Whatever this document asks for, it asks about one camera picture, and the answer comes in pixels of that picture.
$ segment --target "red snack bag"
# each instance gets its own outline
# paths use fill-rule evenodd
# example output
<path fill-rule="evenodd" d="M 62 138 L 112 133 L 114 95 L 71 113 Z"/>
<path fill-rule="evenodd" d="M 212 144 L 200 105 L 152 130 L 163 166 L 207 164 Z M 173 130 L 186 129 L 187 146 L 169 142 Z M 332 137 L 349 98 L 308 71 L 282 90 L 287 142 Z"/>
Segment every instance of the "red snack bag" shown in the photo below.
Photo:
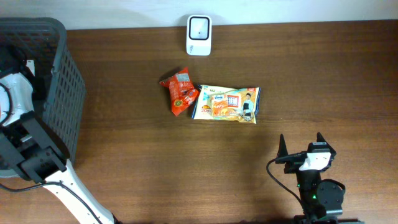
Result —
<path fill-rule="evenodd" d="M 188 68 L 184 68 L 160 84 L 170 90 L 172 112 L 178 116 L 187 109 L 198 97 L 198 90 L 193 87 L 188 75 Z"/>

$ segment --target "wood grain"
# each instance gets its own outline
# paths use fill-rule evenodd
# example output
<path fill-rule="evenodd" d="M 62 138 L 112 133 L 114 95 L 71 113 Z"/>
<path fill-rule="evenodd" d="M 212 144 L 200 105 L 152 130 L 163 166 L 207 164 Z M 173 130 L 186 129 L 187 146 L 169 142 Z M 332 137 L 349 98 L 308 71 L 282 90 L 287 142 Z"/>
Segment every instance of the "wood grain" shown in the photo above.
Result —
<path fill-rule="evenodd" d="M 120 220 L 300 214 L 265 165 L 280 133 L 299 152 L 320 131 L 337 151 L 322 177 L 347 188 L 342 218 L 397 222 L 398 21 L 216 26 L 210 56 L 189 56 L 184 45 L 183 27 L 68 32 L 87 88 L 75 169 Z M 158 81 L 185 66 L 197 84 L 261 87 L 257 124 L 191 120 L 191 108 L 175 117 Z M 295 188 L 283 166 L 271 171 Z M 0 197 L 0 223 L 76 223 L 44 189 Z"/>

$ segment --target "snack package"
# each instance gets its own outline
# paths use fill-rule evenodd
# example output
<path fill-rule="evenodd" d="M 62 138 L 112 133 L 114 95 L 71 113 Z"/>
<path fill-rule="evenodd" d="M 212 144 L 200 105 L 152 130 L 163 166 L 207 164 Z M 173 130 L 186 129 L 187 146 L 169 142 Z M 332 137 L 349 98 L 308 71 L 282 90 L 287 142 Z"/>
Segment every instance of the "snack package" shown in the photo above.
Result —
<path fill-rule="evenodd" d="M 261 88 L 236 90 L 219 86 L 199 86 L 201 92 L 192 119 L 220 119 L 256 124 Z"/>
<path fill-rule="evenodd" d="M 184 68 L 160 84 L 170 90 L 172 112 L 178 116 L 187 109 L 198 97 L 198 90 L 193 87 L 188 75 L 188 68 Z"/>

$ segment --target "cartoon character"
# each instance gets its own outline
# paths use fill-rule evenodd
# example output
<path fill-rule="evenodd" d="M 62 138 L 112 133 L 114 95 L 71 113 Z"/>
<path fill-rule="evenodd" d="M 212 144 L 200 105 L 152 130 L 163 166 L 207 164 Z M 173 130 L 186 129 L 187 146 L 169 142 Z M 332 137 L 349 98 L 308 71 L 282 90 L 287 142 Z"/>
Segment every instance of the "cartoon character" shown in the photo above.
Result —
<path fill-rule="evenodd" d="M 243 116 L 252 116 L 254 103 L 250 100 L 251 94 L 246 94 L 246 100 L 243 102 Z"/>

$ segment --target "gray plastic basket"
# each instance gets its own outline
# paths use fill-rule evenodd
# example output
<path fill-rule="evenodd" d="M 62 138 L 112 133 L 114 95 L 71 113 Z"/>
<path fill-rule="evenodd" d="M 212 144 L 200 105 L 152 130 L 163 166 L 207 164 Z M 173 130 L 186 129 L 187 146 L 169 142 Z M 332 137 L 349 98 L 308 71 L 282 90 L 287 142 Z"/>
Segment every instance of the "gray plastic basket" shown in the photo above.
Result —
<path fill-rule="evenodd" d="M 35 63 L 35 75 L 44 77 L 48 97 L 35 102 L 35 112 L 67 145 L 75 161 L 85 83 L 67 47 L 67 32 L 52 18 L 1 18 L 0 44 L 22 48 Z M 16 173 L 0 161 L 0 177 Z"/>

